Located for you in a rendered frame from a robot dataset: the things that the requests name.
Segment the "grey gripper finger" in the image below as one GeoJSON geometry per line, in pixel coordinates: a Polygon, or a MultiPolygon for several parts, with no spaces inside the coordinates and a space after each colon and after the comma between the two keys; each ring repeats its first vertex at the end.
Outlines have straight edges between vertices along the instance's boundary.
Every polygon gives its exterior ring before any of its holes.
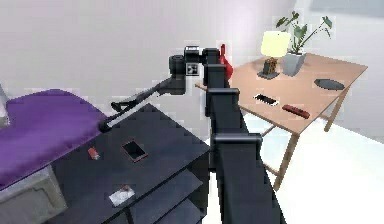
{"type": "Polygon", "coordinates": [[[141,103],[142,101],[146,100],[148,97],[153,95],[155,92],[157,92],[161,87],[161,83],[146,89],[142,92],[139,92],[135,95],[130,96],[129,98],[121,101],[121,102],[112,102],[111,107],[117,111],[122,112],[124,110],[130,110],[134,108],[136,105],[141,103]]]}
{"type": "Polygon", "coordinates": [[[98,123],[98,129],[100,132],[108,132],[119,122],[126,119],[128,116],[132,115],[134,112],[138,111],[140,108],[148,104],[152,99],[159,96],[158,92],[154,92],[152,95],[147,98],[135,103],[134,106],[127,106],[122,109],[121,112],[117,112],[114,115],[111,115],[98,123]]]}

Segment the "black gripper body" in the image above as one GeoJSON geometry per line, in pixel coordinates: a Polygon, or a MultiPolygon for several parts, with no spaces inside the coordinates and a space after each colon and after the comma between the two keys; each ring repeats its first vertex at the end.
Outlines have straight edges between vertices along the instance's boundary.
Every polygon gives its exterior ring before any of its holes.
{"type": "Polygon", "coordinates": [[[186,92],[186,64],[183,55],[169,57],[170,77],[162,84],[158,93],[160,95],[183,95],[186,92]]]}

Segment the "black shelf stand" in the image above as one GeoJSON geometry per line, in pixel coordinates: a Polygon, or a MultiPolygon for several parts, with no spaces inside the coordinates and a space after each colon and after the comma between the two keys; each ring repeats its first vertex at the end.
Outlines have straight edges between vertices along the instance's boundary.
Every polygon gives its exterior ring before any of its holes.
{"type": "Polygon", "coordinates": [[[202,224],[208,206],[209,147],[147,104],[52,164],[67,209],[49,224],[202,224]],[[122,145],[136,141],[148,156],[134,163],[122,145]],[[100,158],[93,160],[88,149],[100,158]],[[109,196],[129,185],[119,206],[109,196]]]}

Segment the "red framed phone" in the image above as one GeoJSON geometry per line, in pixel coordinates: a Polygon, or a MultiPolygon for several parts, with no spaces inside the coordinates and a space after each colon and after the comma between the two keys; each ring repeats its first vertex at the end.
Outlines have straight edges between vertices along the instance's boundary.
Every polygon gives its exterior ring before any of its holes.
{"type": "Polygon", "coordinates": [[[142,147],[134,140],[124,143],[122,145],[122,150],[134,163],[139,162],[148,156],[142,147]]]}

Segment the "red bottle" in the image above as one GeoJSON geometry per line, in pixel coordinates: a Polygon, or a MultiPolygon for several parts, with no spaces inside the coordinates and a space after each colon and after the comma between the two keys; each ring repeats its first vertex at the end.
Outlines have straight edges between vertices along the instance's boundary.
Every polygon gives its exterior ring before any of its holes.
{"type": "Polygon", "coordinates": [[[233,67],[232,65],[228,62],[228,60],[226,59],[226,45],[225,44],[221,44],[220,46],[220,57],[219,57],[219,61],[221,64],[223,64],[225,66],[225,69],[226,69],[226,79],[229,80],[233,74],[233,67]]]}

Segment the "small grey card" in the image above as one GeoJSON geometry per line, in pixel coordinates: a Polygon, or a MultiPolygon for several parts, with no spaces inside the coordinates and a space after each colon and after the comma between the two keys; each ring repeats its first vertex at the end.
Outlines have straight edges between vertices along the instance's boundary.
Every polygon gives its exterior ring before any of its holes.
{"type": "Polygon", "coordinates": [[[109,196],[109,199],[114,206],[119,206],[125,201],[127,201],[128,199],[130,199],[131,197],[133,197],[134,195],[135,195],[134,190],[129,185],[125,185],[121,187],[119,190],[117,190],[116,192],[112,193],[109,196]]]}

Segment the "purple bed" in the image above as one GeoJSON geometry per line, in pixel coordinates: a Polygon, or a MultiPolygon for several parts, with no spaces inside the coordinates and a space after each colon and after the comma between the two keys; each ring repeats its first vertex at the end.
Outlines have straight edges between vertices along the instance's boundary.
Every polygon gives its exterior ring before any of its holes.
{"type": "Polygon", "coordinates": [[[51,163],[96,136],[104,118],[61,89],[11,99],[0,85],[0,224],[43,224],[67,209],[51,163]]]}

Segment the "white phone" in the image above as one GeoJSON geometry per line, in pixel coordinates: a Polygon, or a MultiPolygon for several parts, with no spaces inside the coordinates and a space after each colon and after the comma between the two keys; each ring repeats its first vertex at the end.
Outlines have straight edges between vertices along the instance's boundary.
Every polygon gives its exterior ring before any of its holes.
{"type": "Polygon", "coordinates": [[[270,106],[276,106],[276,105],[279,104],[279,101],[277,101],[276,99],[270,98],[270,97],[265,96],[263,94],[257,94],[253,98],[256,99],[256,100],[259,100],[259,101],[261,101],[263,103],[266,103],[266,104],[268,104],[270,106]]]}

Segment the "yellow table lamp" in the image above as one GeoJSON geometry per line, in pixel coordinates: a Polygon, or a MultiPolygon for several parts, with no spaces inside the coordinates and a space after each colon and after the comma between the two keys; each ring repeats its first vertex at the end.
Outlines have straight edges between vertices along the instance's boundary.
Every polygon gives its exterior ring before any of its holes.
{"type": "Polygon", "coordinates": [[[291,34],[282,31],[265,31],[261,44],[261,54],[267,56],[263,69],[258,76],[267,80],[279,75],[276,71],[277,60],[286,55],[291,34]]]}

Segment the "wooden table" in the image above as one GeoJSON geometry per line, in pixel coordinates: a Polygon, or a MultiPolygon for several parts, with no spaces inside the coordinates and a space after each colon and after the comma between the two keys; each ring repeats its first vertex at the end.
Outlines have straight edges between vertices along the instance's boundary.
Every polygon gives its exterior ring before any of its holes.
{"type": "Polygon", "coordinates": [[[238,66],[230,79],[230,86],[240,90],[239,106],[291,134],[280,167],[267,170],[276,176],[274,189],[281,186],[291,157],[300,138],[300,134],[317,118],[327,121],[324,128],[328,131],[348,93],[351,84],[367,69],[365,65],[333,59],[309,53],[300,71],[293,77],[280,74],[274,79],[260,78],[258,72],[264,61],[258,59],[238,66]],[[318,87],[316,79],[332,79],[342,83],[344,90],[334,91],[318,87]],[[279,101],[276,106],[270,106],[253,97],[263,94],[279,101]],[[310,114],[304,119],[282,109],[284,105],[292,105],[310,114]]]}

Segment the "green house plant grey pot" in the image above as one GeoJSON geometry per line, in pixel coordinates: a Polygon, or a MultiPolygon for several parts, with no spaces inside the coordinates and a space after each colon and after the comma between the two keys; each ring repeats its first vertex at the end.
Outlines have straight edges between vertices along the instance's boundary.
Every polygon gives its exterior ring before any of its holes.
{"type": "Polygon", "coordinates": [[[331,37],[330,30],[333,28],[333,22],[328,16],[322,16],[320,24],[312,30],[309,30],[308,24],[300,25],[299,17],[298,12],[292,11],[289,17],[281,17],[276,23],[276,28],[291,34],[291,45],[282,58],[283,73],[291,77],[295,76],[304,64],[306,43],[319,32],[325,32],[331,37]]]}

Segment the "red remote control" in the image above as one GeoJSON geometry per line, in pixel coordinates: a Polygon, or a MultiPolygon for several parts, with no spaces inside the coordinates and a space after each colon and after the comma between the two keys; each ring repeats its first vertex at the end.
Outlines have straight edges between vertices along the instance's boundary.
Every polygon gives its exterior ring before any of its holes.
{"type": "Polygon", "coordinates": [[[308,119],[310,117],[310,114],[307,111],[294,107],[292,105],[284,105],[282,109],[304,119],[308,119]]]}

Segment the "black oval dish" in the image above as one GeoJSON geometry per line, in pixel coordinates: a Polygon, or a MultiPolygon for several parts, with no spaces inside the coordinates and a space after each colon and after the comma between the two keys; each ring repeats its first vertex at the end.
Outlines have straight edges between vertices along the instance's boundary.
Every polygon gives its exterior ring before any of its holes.
{"type": "Polygon", "coordinates": [[[339,90],[345,89],[345,86],[342,83],[340,83],[336,80],[332,80],[332,79],[316,79],[314,81],[314,83],[318,87],[326,89],[326,90],[339,91],[339,90]]]}

